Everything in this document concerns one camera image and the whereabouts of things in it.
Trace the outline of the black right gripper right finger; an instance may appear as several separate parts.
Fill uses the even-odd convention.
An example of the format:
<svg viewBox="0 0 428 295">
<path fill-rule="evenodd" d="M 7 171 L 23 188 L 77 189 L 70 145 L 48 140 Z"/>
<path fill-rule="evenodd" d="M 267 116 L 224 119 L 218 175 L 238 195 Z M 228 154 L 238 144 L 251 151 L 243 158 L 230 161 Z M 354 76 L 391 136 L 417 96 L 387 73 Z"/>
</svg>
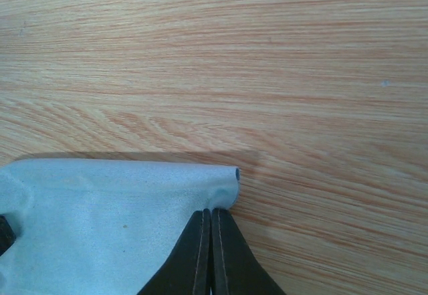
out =
<svg viewBox="0 0 428 295">
<path fill-rule="evenodd" d="M 211 239 L 213 294 L 285 293 L 256 260 L 228 210 L 213 210 Z"/>
</svg>

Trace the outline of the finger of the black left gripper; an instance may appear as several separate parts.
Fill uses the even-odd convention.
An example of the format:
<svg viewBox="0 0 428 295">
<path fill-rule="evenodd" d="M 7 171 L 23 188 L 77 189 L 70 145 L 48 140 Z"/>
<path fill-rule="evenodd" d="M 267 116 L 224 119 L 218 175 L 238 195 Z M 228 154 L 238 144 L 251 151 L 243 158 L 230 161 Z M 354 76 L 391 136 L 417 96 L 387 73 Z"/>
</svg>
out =
<svg viewBox="0 0 428 295">
<path fill-rule="evenodd" d="M 0 255 L 3 255 L 15 242 L 16 235 L 4 216 L 0 216 Z"/>
</svg>

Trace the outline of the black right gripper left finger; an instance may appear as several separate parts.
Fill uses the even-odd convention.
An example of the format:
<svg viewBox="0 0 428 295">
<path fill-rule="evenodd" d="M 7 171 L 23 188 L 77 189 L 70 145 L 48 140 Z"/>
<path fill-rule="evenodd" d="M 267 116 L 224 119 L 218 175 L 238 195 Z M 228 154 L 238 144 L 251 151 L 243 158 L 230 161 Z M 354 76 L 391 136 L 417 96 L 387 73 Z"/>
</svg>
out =
<svg viewBox="0 0 428 295">
<path fill-rule="evenodd" d="M 173 250 L 139 294 L 209 294 L 211 212 L 196 211 L 188 220 Z"/>
</svg>

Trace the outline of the light blue cleaning cloth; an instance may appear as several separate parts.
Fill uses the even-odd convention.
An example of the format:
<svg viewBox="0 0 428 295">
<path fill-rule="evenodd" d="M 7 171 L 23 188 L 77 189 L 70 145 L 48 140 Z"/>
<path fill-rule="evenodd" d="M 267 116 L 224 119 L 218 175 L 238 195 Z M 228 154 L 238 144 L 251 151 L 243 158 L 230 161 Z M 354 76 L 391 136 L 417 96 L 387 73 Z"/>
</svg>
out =
<svg viewBox="0 0 428 295">
<path fill-rule="evenodd" d="M 26 159 L 1 168 L 1 214 L 17 239 L 2 294 L 136 294 L 190 216 L 230 208 L 237 167 Z"/>
</svg>

